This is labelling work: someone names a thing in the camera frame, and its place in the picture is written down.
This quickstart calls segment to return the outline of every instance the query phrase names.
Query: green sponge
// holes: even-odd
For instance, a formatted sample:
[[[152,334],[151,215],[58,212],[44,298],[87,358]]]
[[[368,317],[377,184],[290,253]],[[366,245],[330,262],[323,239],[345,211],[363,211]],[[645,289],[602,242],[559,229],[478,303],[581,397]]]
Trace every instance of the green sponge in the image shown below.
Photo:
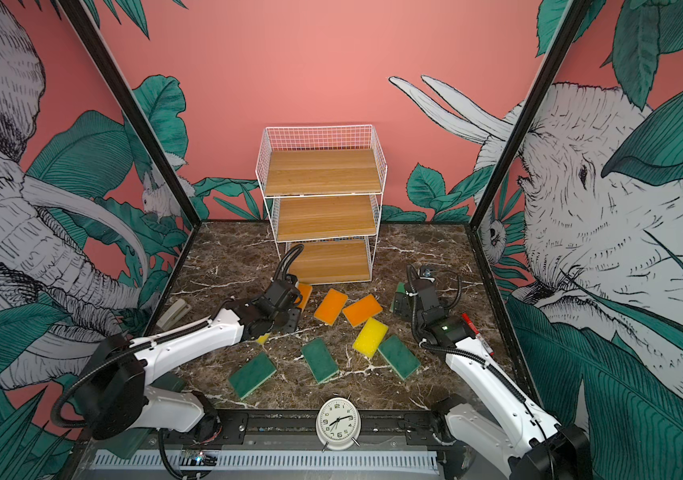
[[[312,375],[317,383],[327,382],[339,372],[334,357],[330,356],[325,342],[321,338],[316,338],[307,345],[301,347],[301,353],[312,370]]]
[[[238,397],[245,398],[277,371],[272,362],[269,361],[267,354],[261,352],[256,358],[243,365],[233,376],[229,377],[229,383],[231,383]]]
[[[379,353],[387,360],[387,363],[392,365],[401,379],[408,378],[421,365],[419,359],[394,335],[379,345]]]

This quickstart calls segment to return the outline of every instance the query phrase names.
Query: alarm clock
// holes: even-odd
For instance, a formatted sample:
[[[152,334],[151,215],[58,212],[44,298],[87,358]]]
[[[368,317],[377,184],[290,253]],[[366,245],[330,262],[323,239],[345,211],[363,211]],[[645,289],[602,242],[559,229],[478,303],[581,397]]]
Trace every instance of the alarm clock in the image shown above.
[[[330,450],[345,450],[357,444],[360,435],[360,413],[346,398],[328,400],[317,413],[317,437]]]

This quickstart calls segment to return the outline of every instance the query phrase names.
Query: wooden shelf board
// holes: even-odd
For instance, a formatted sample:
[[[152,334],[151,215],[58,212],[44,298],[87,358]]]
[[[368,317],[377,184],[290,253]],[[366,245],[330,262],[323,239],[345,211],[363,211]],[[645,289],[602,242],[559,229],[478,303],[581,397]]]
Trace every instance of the wooden shelf board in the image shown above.
[[[304,244],[304,251],[289,272],[301,283],[366,282],[371,279],[365,239],[332,240]]]
[[[374,151],[275,150],[264,193],[268,197],[380,194]]]
[[[375,233],[376,220],[367,195],[280,199],[278,242]]]

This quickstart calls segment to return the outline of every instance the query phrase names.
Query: red marker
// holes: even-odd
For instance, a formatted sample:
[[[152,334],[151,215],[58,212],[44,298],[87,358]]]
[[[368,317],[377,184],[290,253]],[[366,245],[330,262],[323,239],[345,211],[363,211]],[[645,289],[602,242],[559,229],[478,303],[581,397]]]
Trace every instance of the red marker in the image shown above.
[[[490,348],[490,345],[488,345],[488,342],[485,341],[485,339],[481,335],[480,331],[477,329],[477,327],[475,327],[475,324],[472,323],[472,321],[470,320],[470,317],[466,313],[462,313],[461,318],[463,318],[464,321],[467,322],[467,325],[469,325],[470,328],[472,329],[472,331],[475,332],[475,337],[479,341],[481,341],[481,343],[483,344],[483,348],[485,348],[485,350],[488,352],[488,354],[490,356],[492,356],[493,355],[493,349]]]

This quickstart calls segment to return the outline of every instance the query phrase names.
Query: marble surface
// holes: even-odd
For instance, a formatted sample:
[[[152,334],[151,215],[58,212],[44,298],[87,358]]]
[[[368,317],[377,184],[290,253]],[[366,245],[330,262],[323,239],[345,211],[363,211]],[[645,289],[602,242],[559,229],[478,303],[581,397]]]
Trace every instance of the marble surface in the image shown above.
[[[227,296],[244,298],[268,285],[278,262],[277,250],[267,223],[213,222],[203,224],[182,266],[166,307],[183,298],[192,310],[179,323],[214,315]],[[463,275],[459,307],[466,312],[495,350],[495,360],[511,375],[511,366],[497,331],[467,234],[462,225],[383,224],[374,264],[374,279],[364,283],[314,286],[308,305],[291,334],[272,334],[265,345],[242,342],[217,350],[181,366],[175,372],[189,389],[203,392],[218,408],[319,408],[333,396],[349,396],[358,408],[413,410],[429,408],[451,393],[476,405],[479,400],[469,386],[444,363],[419,349],[410,327],[389,312],[397,283],[405,280],[405,265],[437,264]],[[456,282],[450,274],[438,278],[441,295],[453,297]],[[352,349],[357,333],[344,315],[333,326],[313,318],[329,288],[349,296],[347,305],[373,293],[385,311],[377,320],[389,326],[421,361],[421,367],[401,380],[380,354],[368,360]],[[322,385],[315,382],[300,348],[322,337],[340,373]],[[244,399],[238,398],[228,378],[248,360],[265,351],[277,372]]]

